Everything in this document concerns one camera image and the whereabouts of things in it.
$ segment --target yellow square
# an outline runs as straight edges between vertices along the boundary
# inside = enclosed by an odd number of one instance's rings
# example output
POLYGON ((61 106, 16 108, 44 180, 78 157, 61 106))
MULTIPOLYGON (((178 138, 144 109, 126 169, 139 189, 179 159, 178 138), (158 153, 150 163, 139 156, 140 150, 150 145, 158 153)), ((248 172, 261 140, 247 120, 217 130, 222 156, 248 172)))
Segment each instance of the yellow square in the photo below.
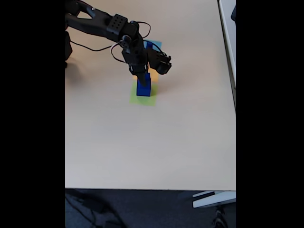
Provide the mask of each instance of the yellow square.
POLYGON ((150 73, 151 82, 158 82, 158 73, 156 70, 149 68, 148 73, 150 73))

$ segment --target wire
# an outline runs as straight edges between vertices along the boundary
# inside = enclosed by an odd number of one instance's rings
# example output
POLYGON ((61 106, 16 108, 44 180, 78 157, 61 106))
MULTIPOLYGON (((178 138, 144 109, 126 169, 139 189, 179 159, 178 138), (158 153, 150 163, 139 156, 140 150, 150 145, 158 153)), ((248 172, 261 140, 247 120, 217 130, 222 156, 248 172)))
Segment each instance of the wire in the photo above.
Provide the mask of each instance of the wire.
POLYGON ((111 54, 112 54, 113 58, 116 59, 117 61, 119 61, 119 62, 121 62, 121 63, 126 63, 126 62, 124 62, 124 61, 122 61, 122 60, 116 58, 116 57, 113 55, 112 50, 113 50, 113 48, 116 47, 117 45, 119 45, 119 43, 113 44, 113 45, 111 46, 111 54))
POLYGON ((146 38, 149 34, 150 34, 150 32, 151 32, 151 25, 150 24, 148 24, 147 22, 144 22, 144 21, 137 21, 137 23, 138 24, 146 24, 146 25, 149 25, 149 32, 148 32, 148 34, 146 35, 146 36, 144 36, 143 38, 146 38))
POLYGON ((93 212, 92 209, 91 209, 91 214, 92 214, 92 217, 93 217, 93 223, 96 224, 96 216, 95 216, 95 214, 94 214, 94 212, 93 212))
POLYGON ((72 208, 74 208, 76 211, 78 211, 78 213, 79 214, 81 214, 86 220, 88 220, 92 225, 94 225, 94 226, 96 226, 97 227, 97 225, 93 222, 93 221, 91 221, 87 216, 85 216, 76 206, 74 206, 69 200, 68 200, 68 198, 65 196, 65 198, 66 198, 66 200, 67 200, 67 202, 69 203, 69 205, 72 207, 72 208))
POLYGON ((82 44, 75 43, 74 41, 71 41, 71 43, 76 44, 76 45, 79 45, 79 46, 82 46, 82 47, 84 47, 84 48, 86 48, 86 49, 89 49, 89 50, 91 50, 91 51, 103 51, 103 50, 106 50, 106 49, 108 49, 108 48, 111 47, 111 46, 107 46, 107 47, 104 47, 104 48, 99 49, 99 50, 94 50, 94 49, 91 49, 91 48, 89 48, 89 47, 86 47, 86 46, 84 46, 84 45, 82 45, 82 44))
POLYGON ((159 49, 159 51, 163 54, 163 55, 165 55, 164 53, 163 53, 163 51, 160 49, 160 47, 159 46, 157 46, 156 44, 154 44, 153 42, 151 42, 151 41, 147 41, 147 40, 145 40, 144 39, 144 41, 146 41, 146 42, 150 42, 150 43, 152 43, 154 46, 156 46, 157 47, 157 49, 159 49))

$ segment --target blue block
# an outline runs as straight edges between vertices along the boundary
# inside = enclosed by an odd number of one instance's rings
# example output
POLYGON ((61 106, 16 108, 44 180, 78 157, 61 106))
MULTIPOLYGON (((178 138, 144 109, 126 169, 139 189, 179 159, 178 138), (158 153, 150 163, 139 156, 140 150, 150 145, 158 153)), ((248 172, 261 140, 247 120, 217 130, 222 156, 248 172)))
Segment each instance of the blue block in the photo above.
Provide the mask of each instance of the blue block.
POLYGON ((150 73, 145 74, 146 86, 142 86, 137 80, 136 95, 137 96, 151 96, 151 78, 150 73))
POLYGON ((153 48, 153 43, 147 42, 146 49, 153 48))

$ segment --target table surface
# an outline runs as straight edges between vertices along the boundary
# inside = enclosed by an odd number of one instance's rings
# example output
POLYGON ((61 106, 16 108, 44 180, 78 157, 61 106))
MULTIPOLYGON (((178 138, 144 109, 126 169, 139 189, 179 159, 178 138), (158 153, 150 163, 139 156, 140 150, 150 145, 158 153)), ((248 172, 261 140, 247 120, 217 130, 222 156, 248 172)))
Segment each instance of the table surface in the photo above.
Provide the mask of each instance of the table surface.
MULTIPOLYGON (((172 56, 155 106, 129 103, 133 76, 109 50, 72 44, 66 69, 65 187, 236 190, 236 113, 216 0, 87 0, 146 21, 172 56)), ((147 27, 141 25, 140 33, 147 27)), ((74 42, 113 42, 68 28, 74 42)), ((114 51, 123 58, 121 49, 114 51)))

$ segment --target blue square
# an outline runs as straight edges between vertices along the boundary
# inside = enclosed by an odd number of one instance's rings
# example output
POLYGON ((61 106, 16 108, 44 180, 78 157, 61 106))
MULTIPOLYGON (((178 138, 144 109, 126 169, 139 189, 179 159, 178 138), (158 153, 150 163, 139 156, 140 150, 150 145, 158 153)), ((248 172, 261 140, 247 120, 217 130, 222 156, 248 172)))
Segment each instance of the blue square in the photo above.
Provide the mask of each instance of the blue square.
MULTIPOLYGON (((149 40, 149 39, 146 39, 147 41, 150 41, 154 44, 156 44, 157 46, 159 46, 160 48, 162 48, 162 43, 160 41, 155 41, 155 40, 149 40)), ((144 45, 144 48, 147 48, 147 42, 144 41, 143 42, 143 45, 144 45)), ((153 49, 156 50, 156 51, 159 51, 159 49, 153 45, 153 49)))

